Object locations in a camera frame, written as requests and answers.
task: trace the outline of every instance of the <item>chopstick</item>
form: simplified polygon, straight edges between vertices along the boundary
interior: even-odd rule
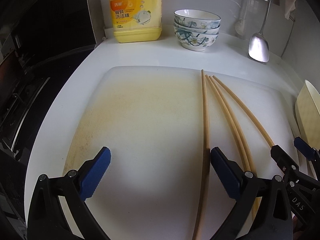
[[[223,113],[225,114],[225,117],[228,121],[229,127],[231,128],[232,134],[235,138],[236,145],[238,147],[238,151],[240,153],[241,161],[243,164],[243,167],[246,171],[251,171],[255,176],[257,176],[257,171],[252,159],[252,155],[247,143],[247,140],[244,137],[243,131],[240,127],[240,124],[232,111],[229,103],[223,96],[221,90],[215,83],[214,79],[212,77],[209,77],[208,75],[205,75],[206,78],[209,81],[209,84],[223,110]],[[252,219],[254,220],[259,208],[259,200],[256,198],[252,207]]]
[[[239,104],[239,106],[245,111],[245,113],[249,116],[249,118],[252,120],[252,122],[255,124],[255,126],[258,128],[262,136],[267,141],[268,145],[270,147],[274,146],[272,139],[266,132],[266,130],[263,128],[261,123],[258,121],[258,119],[253,115],[253,113],[249,110],[249,108],[240,100],[239,97],[235,95],[224,83],[222,83],[216,76],[213,76],[213,78],[231,95],[231,97]]]
[[[204,221],[204,211],[208,197],[209,171],[210,171],[210,124],[209,124],[209,107],[207,98],[207,87],[204,78],[204,72],[201,70],[202,80],[202,102],[203,102],[203,160],[199,205],[196,217],[196,224],[193,231],[192,240],[200,238],[200,230]]]
[[[243,146],[244,146],[245,154],[246,154],[246,156],[247,156],[247,158],[248,158],[248,162],[249,162],[249,166],[250,166],[251,172],[252,172],[255,176],[257,176],[256,166],[254,165],[254,162],[253,162],[253,159],[252,159],[252,155],[251,155],[251,151],[250,151],[250,149],[249,149],[248,142],[247,142],[247,140],[246,140],[245,137],[244,137],[244,133],[243,133],[241,127],[240,127],[240,124],[239,124],[239,122],[238,122],[238,119],[236,118],[235,113],[234,113],[233,110],[231,109],[228,101],[226,100],[226,98],[225,98],[224,95],[222,94],[220,88],[217,86],[217,84],[215,83],[215,81],[214,81],[214,79],[212,78],[212,76],[210,76],[209,78],[211,79],[213,85],[214,85],[215,88],[217,89],[219,95],[221,96],[222,101],[225,103],[225,105],[226,105],[226,107],[227,107],[227,109],[228,109],[228,111],[229,111],[229,113],[230,113],[230,116],[231,116],[233,122],[235,123],[235,127],[236,127],[236,129],[237,129],[237,131],[238,131],[238,133],[239,133],[240,139],[241,139],[241,141],[242,141],[242,143],[243,143]]]
[[[228,108],[227,108],[225,102],[223,101],[220,93],[218,92],[217,88],[215,87],[213,81],[209,78],[208,75],[205,75],[205,77],[209,81],[209,84],[210,84],[210,86],[211,86],[211,88],[213,90],[213,93],[215,94],[215,96],[216,96],[216,98],[217,98],[217,100],[219,102],[219,105],[221,106],[222,111],[223,111],[223,113],[224,113],[224,115],[225,115],[225,117],[226,117],[226,119],[228,121],[229,127],[230,127],[230,129],[232,131],[232,135],[233,135],[233,137],[234,137],[234,139],[236,141],[236,145],[237,145],[237,148],[238,148],[239,153],[240,153],[242,165],[243,165],[245,170],[249,171],[249,170],[251,170],[250,169],[250,164],[249,164],[247,155],[245,153],[244,145],[243,145],[242,140],[240,138],[239,132],[238,132],[238,130],[236,128],[235,122],[232,119],[231,114],[228,111]]]

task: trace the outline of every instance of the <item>white cutting board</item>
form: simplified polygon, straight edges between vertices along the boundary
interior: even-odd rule
[[[254,82],[215,75],[298,163],[282,95]],[[208,84],[207,88],[210,146],[220,147],[242,167],[228,123]],[[247,138],[258,176],[281,175],[264,138],[233,99],[224,95]],[[112,240],[192,238],[201,184],[202,109],[199,70],[126,66],[114,67],[102,78],[76,130],[64,174],[94,158],[101,147],[111,150],[111,164],[86,204]],[[211,167],[201,239],[212,237],[234,203]],[[251,222],[249,216],[243,232]]]

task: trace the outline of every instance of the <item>floral ceramic bowl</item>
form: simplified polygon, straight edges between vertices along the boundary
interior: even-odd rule
[[[215,28],[215,29],[195,29],[195,28],[188,28],[188,27],[181,26],[181,25],[177,24],[176,22],[174,22],[174,26],[176,26],[177,28],[180,28],[180,29],[189,31],[189,32],[207,33],[207,34],[210,34],[210,35],[217,34],[217,33],[219,32],[219,29],[220,29],[220,25],[219,25],[217,28]]]
[[[185,9],[174,12],[174,21],[184,27],[208,30],[217,28],[221,18],[210,12]]]
[[[203,51],[214,44],[219,34],[209,35],[207,33],[189,32],[175,26],[174,33],[184,48],[194,51]]]

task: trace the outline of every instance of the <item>blue gripper pad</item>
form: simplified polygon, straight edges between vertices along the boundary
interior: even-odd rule
[[[99,157],[95,160],[95,163],[92,164],[91,168],[80,182],[79,196],[82,201],[92,197],[111,162],[111,152],[107,147],[103,147],[98,155]]]
[[[296,137],[294,139],[293,145],[307,158],[308,161],[313,161],[315,159],[315,151],[300,137]]]
[[[210,161],[229,197],[239,200],[241,183],[229,166],[233,161],[229,161],[218,147],[211,150]]]

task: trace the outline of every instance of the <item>bowl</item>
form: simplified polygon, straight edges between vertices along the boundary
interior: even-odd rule
[[[296,104],[296,116],[301,138],[311,147],[320,149],[320,94],[305,80]]]
[[[177,24],[176,22],[174,22],[174,26],[176,26],[177,28],[189,31],[189,32],[196,32],[196,33],[207,33],[210,35],[213,34],[217,34],[219,32],[220,29],[220,25],[215,28],[215,29],[195,29],[195,28],[188,28],[188,27],[184,27],[182,25]]]
[[[181,45],[193,51],[204,51],[207,47],[214,44],[216,41],[218,34],[207,34],[207,33],[196,33],[196,32],[189,32],[181,28],[174,28],[174,33],[181,42]]]
[[[221,18],[211,12],[185,9],[175,11],[174,20],[184,27],[207,30],[217,28]]]

